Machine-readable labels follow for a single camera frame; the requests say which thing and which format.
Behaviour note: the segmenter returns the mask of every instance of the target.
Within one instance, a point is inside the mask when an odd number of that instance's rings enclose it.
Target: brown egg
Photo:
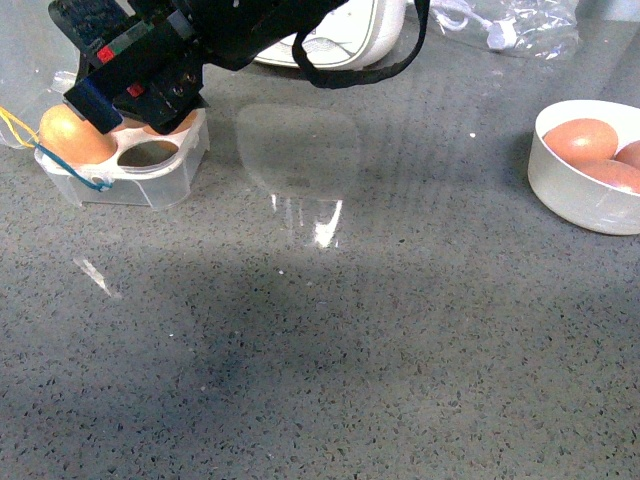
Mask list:
[[[111,136],[80,120],[66,105],[56,105],[42,116],[40,143],[71,165],[102,163],[118,149]]]
[[[618,149],[618,134],[611,125],[593,118],[580,118],[558,125],[544,136],[547,146],[569,165],[612,159]]]
[[[596,160],[580,165],[579,170],[591,178],[625,192],[640,193],[640,170],[615,160]]]
[[[640,169],[640,140],[630,143],[616,155],[616,160]]]
[[[142,128],[145,124],[134,120],[133,118],[124,117],[122,123],[113,129],[114,132],[120,132],[122,130],[126,130],[127,128]]]
[[[198,116],[198,112],[197,111],[193,111],[191,112],[189,115],[187,115],[187,118],[185,118],[182,123],[180,125],[178,125],[178,128],[176,128],[173,132],[171,132],[169,135],[174,135],[176,133],[180,133],[180,132],[184,132],[185,130],[187,130],[188,128],[191,128],[191,125],[193,125],[193,122],[196,120],[196,117]],[[147,132],[149,135],[162,135],[161,133],[156,132],[153,128],[151,128],[151,126],[147,125],[146,127],[144,127],[142,130],[144,130],[145,132]]]

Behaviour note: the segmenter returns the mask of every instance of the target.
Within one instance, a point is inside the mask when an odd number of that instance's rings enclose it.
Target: clear plastic bag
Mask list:
[[[432,0],[446,37],[506,55],[550,60],[575,52],[578,0]]]

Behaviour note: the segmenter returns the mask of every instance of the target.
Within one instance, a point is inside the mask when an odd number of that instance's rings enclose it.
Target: black strap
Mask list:
[[[429,17],[429,4],[431,3],[431,0],[414,0],[414,3],[416,12],[418,13],[418,20],[420,22],[420,33],[418,34],[418,41],[415,47],[413,47],[409,56],[401,62],[378,70],[319,70],[309,61],[307,52],[302,46],[304,40],[315,28],[317,28],[317,25],[308,25],[304,30],[298,32],[293,43],[293,59],[298,64],[305,77],[314,86],[319,88],[338,89],[352,87],[354,85],[370,85],[398,75],[416,58],[424,44],[424,39],[427,34],[427,20]]]

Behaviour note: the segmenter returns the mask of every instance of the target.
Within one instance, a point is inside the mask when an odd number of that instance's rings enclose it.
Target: white ceramic bowl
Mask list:
[[[640,233],[640,195],[588,177],[543,142],[549,130],[577,118],[595,118],[618,133],[618,151],[640,140],[640,109],[598,100],[569,100],[545,108],[536,119],[529,183],[550,210],[571,223],[610,235]]]

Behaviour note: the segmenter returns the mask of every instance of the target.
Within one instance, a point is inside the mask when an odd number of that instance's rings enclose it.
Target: speckled quartz countertop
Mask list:
[[[640,243],[526,179],[545,106],[640,107],[637,26],[581,29],[563,62],[431,34],[347,91],[207,69],[162,212],[0,150],[0,477],[638,478]]]

